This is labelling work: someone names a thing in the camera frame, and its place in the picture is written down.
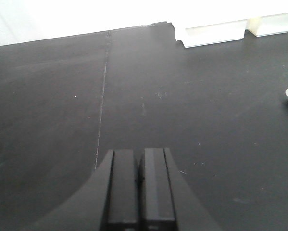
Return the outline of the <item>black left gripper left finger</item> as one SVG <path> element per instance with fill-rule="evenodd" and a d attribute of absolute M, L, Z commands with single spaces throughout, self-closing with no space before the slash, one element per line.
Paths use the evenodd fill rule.
<path fill-rule="evenodd" d="M 137 165 L 132 150 L 109 150 L 87 182 L 25 231 L 137 231 Z"/>

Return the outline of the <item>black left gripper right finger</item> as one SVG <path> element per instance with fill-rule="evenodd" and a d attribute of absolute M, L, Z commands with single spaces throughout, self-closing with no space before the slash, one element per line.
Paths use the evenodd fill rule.
<path fill-rule="evenodd" d="M 146 148 L 140 161 L 141 229 L 219 231 L 221 227 L 193 193 L 168 148 Z"/>

